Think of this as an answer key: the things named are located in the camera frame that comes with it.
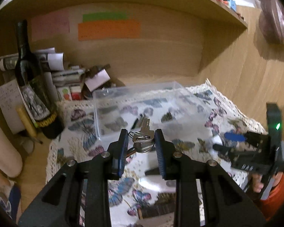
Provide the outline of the person's right hand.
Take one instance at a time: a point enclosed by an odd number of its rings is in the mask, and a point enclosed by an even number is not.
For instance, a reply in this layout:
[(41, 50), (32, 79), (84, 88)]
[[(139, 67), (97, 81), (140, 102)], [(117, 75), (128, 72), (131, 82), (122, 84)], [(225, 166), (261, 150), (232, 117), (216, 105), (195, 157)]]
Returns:
[[(272, 188), (276, 187), (283, 176), (283, 172), (278, 172), (277, 175), (274, 175), (273, 178), (275, 181), (273, 182)], [(261, 183), (262, 176), (260, 174), (252, 174), (252, 189), (255, 193), (260, 193), (262, 188), (264, 187), (264, 184)]]

